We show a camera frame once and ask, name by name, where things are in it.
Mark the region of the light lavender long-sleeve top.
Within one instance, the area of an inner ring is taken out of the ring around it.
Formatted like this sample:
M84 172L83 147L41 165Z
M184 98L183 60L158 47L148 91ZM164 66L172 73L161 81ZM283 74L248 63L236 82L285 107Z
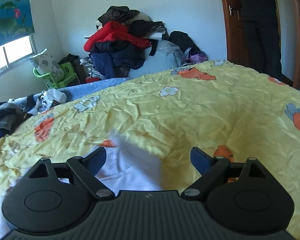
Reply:
M115 196L121 190L159 191L161 189L161 161L158 157L130 144L121 135L112 136L101 146L94 148L93 151L99 147L105 148L107 157L105 164L95 177L113 191ZM4 199L0 204L0 239L13 231L3 217L1 209L3 201ZM55 233L29 234L54 235Z

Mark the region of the folded dark clothes stack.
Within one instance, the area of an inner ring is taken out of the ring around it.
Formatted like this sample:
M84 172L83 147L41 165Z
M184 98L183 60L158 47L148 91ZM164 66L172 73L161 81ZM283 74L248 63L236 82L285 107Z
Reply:
M18 105L0 102L0 138L12 134L23 122L32 117Z

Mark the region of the dark navy clothes pile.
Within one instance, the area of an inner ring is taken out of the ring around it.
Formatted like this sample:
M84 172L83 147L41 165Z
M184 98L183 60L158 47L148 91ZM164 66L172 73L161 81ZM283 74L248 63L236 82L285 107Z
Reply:
M139 48L129 41L117 40L97 42L89 53L94 68L105 79L119 77L119 72L129 72L141 68L145 62L144 48Z

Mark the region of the person in dark clothes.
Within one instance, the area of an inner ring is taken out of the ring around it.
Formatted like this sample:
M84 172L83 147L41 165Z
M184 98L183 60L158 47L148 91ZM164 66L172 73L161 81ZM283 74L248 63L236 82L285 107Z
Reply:
M245 39L254 69L282 80L275 0L240 0Z

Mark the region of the yellow carrot-print bed cover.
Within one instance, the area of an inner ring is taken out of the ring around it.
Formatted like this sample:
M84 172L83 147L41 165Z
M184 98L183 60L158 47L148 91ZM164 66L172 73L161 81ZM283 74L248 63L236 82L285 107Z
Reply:
M85 155L115 133L160 158L167 190L198 179L194 146L257 158L293 198L288 231L300 239L300 91L227 61L145 75L29 118L0 139L0 200L39 158Z

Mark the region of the light blue knitted blanket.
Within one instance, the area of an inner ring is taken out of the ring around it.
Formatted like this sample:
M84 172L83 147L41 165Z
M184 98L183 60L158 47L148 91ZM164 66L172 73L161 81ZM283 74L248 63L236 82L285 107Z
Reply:
M113 79L106 79L101 81L95 81L92 83L86 83L82 85L76 85L71 87L65 87L58 89L62 93L66 94L67 102L74 101L76 99L80 99L86 95L92 94L94 92L98 92L100 90L106 89L108 87L117 86L123 82L128 81L129 78L113 78ZM34 102L40 97L43 92L37 93L33 95ZM27 98L29 96L17 98L17 99L9 99L8 102L14 103L19 106L25 106L27 102Z

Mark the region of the white plastic bag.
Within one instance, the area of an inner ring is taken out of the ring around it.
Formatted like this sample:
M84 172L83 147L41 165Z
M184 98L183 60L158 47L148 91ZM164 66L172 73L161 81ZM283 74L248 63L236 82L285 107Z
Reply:
M44 91L40 96L40 102L45 108L52 108L56 105L64 104L67 99L68 98L65 93L55 88Z

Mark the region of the floral white cushion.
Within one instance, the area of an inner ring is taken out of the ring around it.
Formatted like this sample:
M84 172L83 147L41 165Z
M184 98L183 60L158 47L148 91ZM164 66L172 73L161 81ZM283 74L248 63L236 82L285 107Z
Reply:
M57 82L64 79L64 71L53 56L49 54L47 49L44 49L39 54L29 57L29 60L40 75L50 73Z

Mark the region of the brown wooden door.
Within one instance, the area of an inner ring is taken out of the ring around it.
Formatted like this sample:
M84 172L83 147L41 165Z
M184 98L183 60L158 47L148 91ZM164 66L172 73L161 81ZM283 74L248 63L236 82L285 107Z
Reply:
M252 67L245 41L239 0L222 0L227 59ZM281 64L285 82L300 89L300 0L276 0L277 20L281 38Z

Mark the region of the grey plastic-wrapped bundle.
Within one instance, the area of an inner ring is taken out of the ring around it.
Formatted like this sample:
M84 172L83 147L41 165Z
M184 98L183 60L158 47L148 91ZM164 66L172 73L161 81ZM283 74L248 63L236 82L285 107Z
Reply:
M145 59L143 66L137 70L131 69L128 74L130 79L178 68L184 59L181 49L176 44L165 40L158 41L153 56L150 55L150 52L151 48L142 52L141 56Z

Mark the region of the black backpack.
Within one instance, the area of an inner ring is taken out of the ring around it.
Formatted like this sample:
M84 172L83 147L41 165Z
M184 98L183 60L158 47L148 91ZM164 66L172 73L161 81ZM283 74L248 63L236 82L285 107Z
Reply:
M177 45L184 54L189 56L199 54L201 50L193 42L187 33L182 31L173 31L170 33L169 41Z

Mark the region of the red puffer jacket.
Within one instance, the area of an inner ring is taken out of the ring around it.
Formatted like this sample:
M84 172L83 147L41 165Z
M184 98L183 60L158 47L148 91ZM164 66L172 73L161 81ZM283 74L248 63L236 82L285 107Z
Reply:
M143 38L128 33L128 27L116 21L109 21L100 30L91 35L83 46L84 51L90 52L99 42L128 41L138 48L147 48L151 43Z

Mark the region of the lotus print roller blind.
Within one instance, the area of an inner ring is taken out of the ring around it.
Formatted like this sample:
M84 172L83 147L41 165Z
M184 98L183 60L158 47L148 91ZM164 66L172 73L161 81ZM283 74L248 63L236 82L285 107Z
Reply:
M0 46L33 33L30 0L0 0Z

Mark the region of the black patterned garment on pile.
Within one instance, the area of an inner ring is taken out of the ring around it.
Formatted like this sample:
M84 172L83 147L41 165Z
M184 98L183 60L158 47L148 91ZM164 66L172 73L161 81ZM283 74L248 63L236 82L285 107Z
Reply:
M96 20L96 26L104 26L109 21L123 23L134 18L139 13L140 12L138 10L130 10L127 6L111 6L103 15L101 15Z

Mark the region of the window with metal frame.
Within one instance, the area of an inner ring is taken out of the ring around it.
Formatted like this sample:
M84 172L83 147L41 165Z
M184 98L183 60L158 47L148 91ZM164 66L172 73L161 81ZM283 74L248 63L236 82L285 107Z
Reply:
M0 75L16 67L37 52L33 36L26 36L0 46Z

